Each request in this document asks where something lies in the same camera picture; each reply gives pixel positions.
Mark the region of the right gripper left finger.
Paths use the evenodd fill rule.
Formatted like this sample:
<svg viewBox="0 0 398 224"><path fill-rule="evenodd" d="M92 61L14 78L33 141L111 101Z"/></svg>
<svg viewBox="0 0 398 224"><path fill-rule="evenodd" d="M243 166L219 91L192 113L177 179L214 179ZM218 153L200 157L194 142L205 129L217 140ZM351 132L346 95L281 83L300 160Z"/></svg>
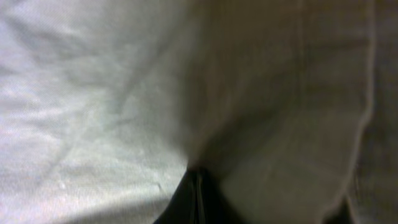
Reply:
<svg viewBox="0 0 398 224"><path fill-rule="evenodd" d="M184 173L166 209L154 224L196 224L197 172Z"/></svg>

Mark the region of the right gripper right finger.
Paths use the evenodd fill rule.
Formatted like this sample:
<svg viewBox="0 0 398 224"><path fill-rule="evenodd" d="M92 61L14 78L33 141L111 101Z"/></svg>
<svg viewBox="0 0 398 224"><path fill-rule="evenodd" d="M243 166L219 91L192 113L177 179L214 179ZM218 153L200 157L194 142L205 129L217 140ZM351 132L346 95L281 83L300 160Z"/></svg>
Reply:
<svg viewBox="0 0 398 224"><path fill-rule="evenodd" d="M198 222L199 224L244 224L205 169L198 171Z"/></svg>

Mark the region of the grey-green cotton shorts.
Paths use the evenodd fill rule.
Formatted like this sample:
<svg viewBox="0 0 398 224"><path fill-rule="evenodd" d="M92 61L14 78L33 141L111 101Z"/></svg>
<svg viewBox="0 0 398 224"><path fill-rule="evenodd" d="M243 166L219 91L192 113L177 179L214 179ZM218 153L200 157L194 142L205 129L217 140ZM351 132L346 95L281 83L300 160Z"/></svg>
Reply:
<svg viewBox="0 0 398 224"><path fill-rule="evenodd" d="M2 1L1 222L397 222L396 1Z"/></svg>

